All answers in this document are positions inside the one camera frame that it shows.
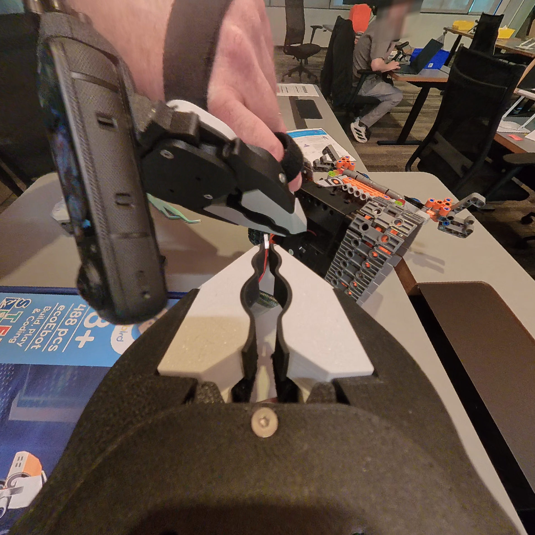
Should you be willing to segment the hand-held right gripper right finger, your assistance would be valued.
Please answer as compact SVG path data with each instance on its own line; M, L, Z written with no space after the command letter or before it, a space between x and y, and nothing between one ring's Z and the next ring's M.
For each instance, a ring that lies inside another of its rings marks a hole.
M336 291L278 245L271 246L274 297L282 307L272 354L279 402L297 402L300 388L371 376L374 367Z

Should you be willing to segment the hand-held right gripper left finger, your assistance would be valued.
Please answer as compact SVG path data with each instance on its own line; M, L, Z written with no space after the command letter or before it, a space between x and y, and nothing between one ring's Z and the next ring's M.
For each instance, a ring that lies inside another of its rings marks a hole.
M258 353L251 306L258 297L264 259L263 245L251 248L199 287L158 365L161 376L215 383L225 402L232 401L232 388L247 373L255 377ZM252 364L246 373L247 349L252 349Z

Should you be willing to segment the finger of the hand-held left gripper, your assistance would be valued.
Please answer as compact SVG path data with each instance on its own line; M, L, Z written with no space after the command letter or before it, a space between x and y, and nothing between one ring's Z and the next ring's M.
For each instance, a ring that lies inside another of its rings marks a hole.
M293 207L288 212L264 192L256 189L243 193L241 206L252 215L246 216L251 229L277 235L294 235L307 230L307 220L299 200L290 194Z
M240 225L257 231L262 231L264 233L272 233L280 236L289 235L284 229L276 231L275 229L270 228L266 224L255 223L243 213L226 205L212 204L205 207L202 212L206 215L210 215L211 217L218 217L229 223Z

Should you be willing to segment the small battery with red wires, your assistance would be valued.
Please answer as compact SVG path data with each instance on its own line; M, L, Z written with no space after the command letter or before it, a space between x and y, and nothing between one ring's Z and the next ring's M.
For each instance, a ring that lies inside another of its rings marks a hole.
M253 244L253 245L259 245L261 243L263 244L273 244L274 241L273 241L273 238L274 238L274 234L264 234L262 233L261 231L258 231L258 230L254 230L254 229L248 229L248 238L250 240L250 242ZM259 278L259 281L261 280L261 278L265 275L266 273L266 269L267 269L267 261L268 261L268 253L266 252L265 253L265 258L264 258L264 271L262 273L262 276ZM257 303L261 306L264 306L268 309L273 309L275 308L276 306L279 305L278 301L275 299L275 297L265 291L262 291L260 290L259 292L259 298L257 300Z

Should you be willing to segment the orange grey tracked brick robot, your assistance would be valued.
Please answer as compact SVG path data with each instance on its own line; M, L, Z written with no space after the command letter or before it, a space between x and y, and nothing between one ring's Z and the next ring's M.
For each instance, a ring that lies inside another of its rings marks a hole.
M348 155L330 144L310 164L304 161L297 191L307 229L270 242L343 290L359 305L378 289L394 270L428 221L438 230L466 238L474 219L458 213L471 206L482 208L485 197L472 193L460 201L429 198L425 203L401 196L355 170Z

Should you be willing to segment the brown wooden desk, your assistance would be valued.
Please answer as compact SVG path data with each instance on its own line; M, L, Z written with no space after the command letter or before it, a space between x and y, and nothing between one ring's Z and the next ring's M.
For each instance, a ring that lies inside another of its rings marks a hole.
M420 92L416 97L398 138L395 141L385 140L378 142L378 144L394 146L420 144L418 140L408 140L410 132L427 100L430 89L439 89L443 84L446 84L450 70L451 68L449 66L443 66L439 70L424 69L418 74L403 74L396 71L391 74L392 79L412 84L420 88Z

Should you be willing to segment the person's left hand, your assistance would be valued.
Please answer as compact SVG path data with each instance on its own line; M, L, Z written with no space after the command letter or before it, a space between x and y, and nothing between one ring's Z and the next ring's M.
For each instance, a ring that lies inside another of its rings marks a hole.
M261 1L67 1L130 69L138 93L196 104L279 162L271 26Z

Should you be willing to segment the teal tweezers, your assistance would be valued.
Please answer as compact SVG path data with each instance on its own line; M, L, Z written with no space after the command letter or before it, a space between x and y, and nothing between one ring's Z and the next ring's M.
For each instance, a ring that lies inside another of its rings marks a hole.
M198 224L201 222L200 219L190 219L186 217L181 211L179 211L173 205L165 202L162 199L154 197L148 193L146 194L146 197L149 203L168 219L181 220L185 222L186 224L190 224L190 225Z

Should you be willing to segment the blue header leaflet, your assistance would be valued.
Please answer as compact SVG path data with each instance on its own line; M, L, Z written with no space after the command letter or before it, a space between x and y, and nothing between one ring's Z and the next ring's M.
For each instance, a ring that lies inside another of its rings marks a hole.
M334 147L338 157L349 156L352 162L356 162L356 158L322 128L291 130L287 134L293 138L301 148L303 156L311 163L322 156L323 150L328 145Z

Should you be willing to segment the white leaflet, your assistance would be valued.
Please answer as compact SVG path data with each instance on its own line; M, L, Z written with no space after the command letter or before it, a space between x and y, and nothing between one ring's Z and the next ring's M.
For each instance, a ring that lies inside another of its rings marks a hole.
M277 84L277 96L315 98L319 95L317 87L314 84L279 83Z

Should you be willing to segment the blue robot kit box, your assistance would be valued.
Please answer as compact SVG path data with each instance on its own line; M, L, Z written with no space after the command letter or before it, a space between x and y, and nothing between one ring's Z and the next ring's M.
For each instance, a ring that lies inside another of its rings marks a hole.
M97 386L151 320L113 325L76 290L1 287L1 534L43 488Z

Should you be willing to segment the black chair with jacket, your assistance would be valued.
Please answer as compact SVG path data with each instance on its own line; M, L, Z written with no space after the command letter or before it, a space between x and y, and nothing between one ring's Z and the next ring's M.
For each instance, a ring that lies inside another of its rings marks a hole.
M354 38L352 22L339 16L332 30L320 76L323 96L331 99L336 109L345 111L379 104L378 98L359 93L366 78L374 74L372 70L358 70L358 84L354 86L352 83Z

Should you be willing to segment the black laptop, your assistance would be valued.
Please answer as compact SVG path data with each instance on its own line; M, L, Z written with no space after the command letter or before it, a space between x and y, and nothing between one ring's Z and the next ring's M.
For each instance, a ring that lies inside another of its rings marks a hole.
M406 74L416 75L422 70L442 68L449 54L443 50L442 46L442 42L431 39L424 48L415 48L411 54Z

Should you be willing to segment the black mesh office chair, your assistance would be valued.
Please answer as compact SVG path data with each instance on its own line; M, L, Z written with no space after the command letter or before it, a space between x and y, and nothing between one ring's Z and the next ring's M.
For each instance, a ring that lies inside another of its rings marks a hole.
M486 159L512 93L525 71L520 64L461 47L451 66L437 118L405 170L419 159L457 198L477 192L487 202L524 201L529 193L502 173L505 162Z

